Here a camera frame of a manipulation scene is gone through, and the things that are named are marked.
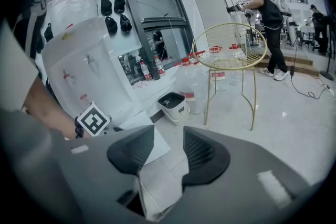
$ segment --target white trash bin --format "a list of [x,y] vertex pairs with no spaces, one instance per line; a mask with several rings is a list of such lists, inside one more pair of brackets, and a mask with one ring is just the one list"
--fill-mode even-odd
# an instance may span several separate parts
[[163,113],[175,125],[180,125],[189,115],[190,108],[186,103],[185,96],[169,92],[157,101]]

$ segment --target person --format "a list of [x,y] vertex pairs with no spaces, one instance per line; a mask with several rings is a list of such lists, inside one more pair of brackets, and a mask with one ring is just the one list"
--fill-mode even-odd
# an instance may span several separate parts
[[[274,77],[277,81],[283,80],[288,75],[288,71],[280,49],[280,34],[284,23],[280,10],[270,0],[254,0],[245,4],[243,9],[258,9],[265,25],[267,46],[271,52],[271,58],[268,67],[259,69],[259,72]],[[280,71],[274,75],[276,65]]]
[[[14,111],[21,110],[24,106],[30,115],[48,127],[58,129],[66,138],[74,139],[77,135],[74,119],[65,113],[46,90],[37,76],[35,64],[30,59],[35,58],[36,47],[40,44],[35,34],[39,32],[45,17],[44,3],[45,0],[10,0],[7,3],[5,19],[0,24],[0,79],[2,82],[0,83],[0,108]],[[43,8],[38,12],[37,27],[35,25],[31,29],[34,31],[34,37],[27,42],[29,18],[35,14],[31,8],[34,5]],[[91,136],[84,132],[84,137]]]
[[325,55],[328,48],[328,38],[327,38],[327,25],[324,21],[324,16],[318,11],[315,5],[310,5],[310,9],[313,11],[312,22],[315,28],[314,39],[319,43],[319,53]]

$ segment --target tile floor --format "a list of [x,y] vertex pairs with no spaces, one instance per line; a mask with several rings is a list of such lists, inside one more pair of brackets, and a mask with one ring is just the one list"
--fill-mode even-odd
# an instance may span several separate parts
[[[189,115],[183,125],[254,142],[279,157],[309,184],[323,180],[336,156],[335,96],[325,91],[320,100],[307,98],[295,91],[289,76],[278,82],[258,72],[256,74],[258,109],[253,131],[249,130],[251,110],[239,94],[240,86],[230,86],[228,91],[217,93],[211,102],[206,126],[203,115]],[[253,100],[252,71],[246,71],[245,78],[245,95]],[[329,83],[336,92],[334,82],[305,74],[295,73],[293,83],[299,91],[311,91],[316,96],[324,83]],[[183,126],[173,125],[166,117],[157,121],[155,126],[171,150],[144,166],[140,172],[140,180],[147,191],[144,200],[149,219],[155,219],[155,214],[178,201],[182,195],[181,179],[188,173],[182,149]]]

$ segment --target window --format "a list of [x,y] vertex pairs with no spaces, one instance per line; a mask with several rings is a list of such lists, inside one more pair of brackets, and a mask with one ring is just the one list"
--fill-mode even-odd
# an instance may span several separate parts
[[[139,56],[149,65],[158,56],[165,69],[171,68],[191,51],[193,35],[181,0],[126,0],[142,48]],[[134,53],[119,57],[131,84],[144,79],[127,66]]]

